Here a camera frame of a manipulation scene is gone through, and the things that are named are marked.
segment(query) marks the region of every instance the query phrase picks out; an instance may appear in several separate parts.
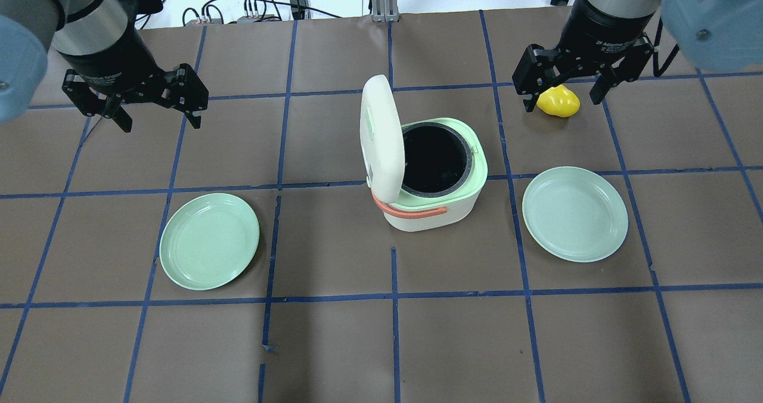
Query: oval plate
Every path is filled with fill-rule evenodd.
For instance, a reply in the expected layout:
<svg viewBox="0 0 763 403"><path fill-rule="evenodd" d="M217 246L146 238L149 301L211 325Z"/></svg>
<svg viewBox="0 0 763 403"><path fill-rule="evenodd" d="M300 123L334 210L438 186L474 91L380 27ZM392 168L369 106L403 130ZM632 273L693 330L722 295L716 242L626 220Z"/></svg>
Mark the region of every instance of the oval plate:
<svg viewBox="0 0 763 403"><path fill-rule="evenodd" d="M549 169L527 186L522 201L532 238L546 251L571 262L611 256L628 232L628 212L618 191L586 169Z"/></svg>
<svg viewBox="0 0 763 403"><path fill-rule="evenodd" d="M259 243L254 210L232 194L212 193L184 204L159 242L162 269L189 290L215 289L249 265Z"/></svg>

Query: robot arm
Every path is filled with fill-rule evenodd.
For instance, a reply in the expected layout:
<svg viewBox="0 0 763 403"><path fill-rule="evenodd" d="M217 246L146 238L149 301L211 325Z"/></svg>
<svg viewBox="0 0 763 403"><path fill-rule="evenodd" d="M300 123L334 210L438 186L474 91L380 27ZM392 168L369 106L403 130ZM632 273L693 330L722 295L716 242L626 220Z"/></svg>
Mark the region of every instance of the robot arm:
<svg viewBox="0 0 763 403"><path fill-rule="evenodd" d="M153 102L180 110L199 128L207 88L189 64L163 71L134 28L139 11L161 10L156 1L0 0L0 121L26 110L52 45L73 68L62 88L83 114L103 115L130 132L122 104Z"/></svg>
<svg viewBox="0 0 763 403"><path fill-rule="evenodd" d="M665 27L698 68L763 63L763 0L576 0L556 47L528 45L513 73L527 112L543 91L571 78L598 75L594 104L637 80L656 52L644 28L660 1Z"/></svg>

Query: black band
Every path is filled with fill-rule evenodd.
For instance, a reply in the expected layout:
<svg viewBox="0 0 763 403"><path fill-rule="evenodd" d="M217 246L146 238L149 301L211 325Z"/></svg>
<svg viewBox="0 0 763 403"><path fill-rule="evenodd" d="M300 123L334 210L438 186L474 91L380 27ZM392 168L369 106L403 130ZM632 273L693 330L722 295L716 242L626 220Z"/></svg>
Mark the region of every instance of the black band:
<svg viewBox="0 0 763 403"><path fill-rule="evenodd" d="M103 1L104 0L94 0L90 4L88 4L87 7L84 7L83 9L81 9L81 10L75 12L75 13L71 13L71 14L67 15L66 16L66 23L71 23L73 21L77 21L77 20L79 20L81 18L84 18L85 16L87 16L91 12L95 11L96 8L100 7L101 4L103 4Z"/></svg>

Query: plate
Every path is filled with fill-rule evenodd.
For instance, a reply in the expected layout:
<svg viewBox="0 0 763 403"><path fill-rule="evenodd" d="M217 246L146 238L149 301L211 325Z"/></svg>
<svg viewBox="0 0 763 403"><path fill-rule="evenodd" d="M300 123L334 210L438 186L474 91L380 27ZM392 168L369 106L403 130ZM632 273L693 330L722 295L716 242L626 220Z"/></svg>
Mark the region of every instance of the plate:
<svg viewBox="0 0 763 403"><path fill-rule="evenodd" d="M628 232L628 212L618 191L586 169L549 169L527 186L522 213L532 238L571 262L611 256Z"/></svg>
<svg viewBox="0 0 763 403"><path fill-rule="evenodd" d="M175 284L209 290L243 272L259 243L254 210L232 194L212 193L184 204L159 242L162 269Z"/></svg>

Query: yellow bell pepper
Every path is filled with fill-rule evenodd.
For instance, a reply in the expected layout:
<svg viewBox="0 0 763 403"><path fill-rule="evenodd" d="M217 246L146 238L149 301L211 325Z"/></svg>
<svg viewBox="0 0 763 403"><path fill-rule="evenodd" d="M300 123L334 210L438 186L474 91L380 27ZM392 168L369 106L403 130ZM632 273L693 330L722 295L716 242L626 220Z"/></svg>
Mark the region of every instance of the yellow bell pepper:
<svg viewBox="0 0 763 403"><path fill-rule="evenodd" d="M551 87L538 98L538 107L548 115L567 118L580 110L580 99L564 85Z"/></svg>

